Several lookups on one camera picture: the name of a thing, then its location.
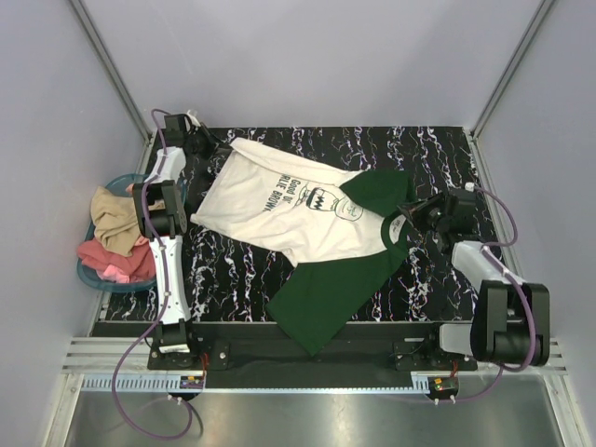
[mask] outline black marble tabletop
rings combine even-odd
[[[461,128],[266,128],[213,129],[223,140],[243,137],[340,169],[404,169],[418,197],[479,181]],[[187,160],[187,213],[206,194],[210,177],[226,153],[209,163]],[[481,197],[478,231],[495,240],[491,217]],[[364,305],[355,321],[471,319],[476,292],[453,270],[433,236],[412,234],[410,254],[401,268]],[[237,242],[189,224],[183,240],[186,298],[194,321],[270,321],[264,305],[290,277],[290,262],[279,252]],[[106,321],[147,321],[156,317],[156,291],[113,294]]]

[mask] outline blue basket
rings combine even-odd
[[[142,183],[145,181],[146,178],[147,175],[144,174],[122,175],[117,179],[109,182],[105,186],[105,189],[110,191],[115,196],[130,197],[130,194],[127,193],[127,187],[131,183]],[[184,183],[183,179],[180,179],[178,185],[181,188],[181,199],[184,203],[184,201],[186,200],[186,184]],[[92,240],[94,237],[95,225],[93,224],[93,222],[91,222],[87,234],[85,235],[85,240]],[[76,273],[85,284],[99,291],[110,291],[116,293],[126,293],[130,291],[146,291],[148,289],[151,289],[156,284],[155,278],[149,281],[131,282],[129,284],[118,284],[112,281],[105,281],[98,277],[97,272],[95,270],[83,265],[83,262],[80,259],[76,264]]]

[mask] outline charlie brown graphic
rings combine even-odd
[[[306,202],[306,206],[311,210],[333,211],[340,219],[352,222],[357,221],[364,212],[364,209],[352,202],[348,196],[339,198],[334,193],[318,186],[312,190],[308,188],[309,184],[307,183],[300,191],[294,206],[297,207]]]

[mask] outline clothes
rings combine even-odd
[[[149,244],[133,247],[129,257],[107,251],[97,239],[83,242],[76,253],[83,265],[105,272],[112,265],[123,275],[134,277],[135,281],[146,281],[156,276],[156,264]]]
[[[314,355],[407,256],[415,200],[401,171],[335,169],[236,139],[191,222],[269,250],[296,266],[267,312]]]
[[[97,276],[103,279],[104,281],[113,281],[117,282],[118,284],[129,284],[130,282],[139,282],[138,279],[135,280],[135,277],[130,278],[129,275],[126,275],[121,269],[116,267],[115,265],[108,265],[108,268],[105,271],[97,270]]]
[[[360,174],[236,138],[190,218],[225,236],[281,251],[296,266],[383,251],[381,216],[339,186]]]
[[[98,187],[91,200],[91,220],[95,225],[95,238],[106,250],[121,256],[131,255],[141,236],[132,197],[114,196]]]

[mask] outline pink cloth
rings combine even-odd
[[[113,281],[117,282],[118,284],[129,284],[130,282],[138,282],[132,277],[125,275],[122,270],[114,265],[108,265],[108,268],[105,269],[104,272],[101,270],[97,270],[97,276],[103,279],[104,281]]]
[[[107,251],[97,239],[83,242],[76,254],[81,258],[83,265],[99,272],[104,272],[108,267],[118,268],[122,275],[136,281],[146,281],[156,276],[156,264],[149,244],[132,248],[128,257]]]

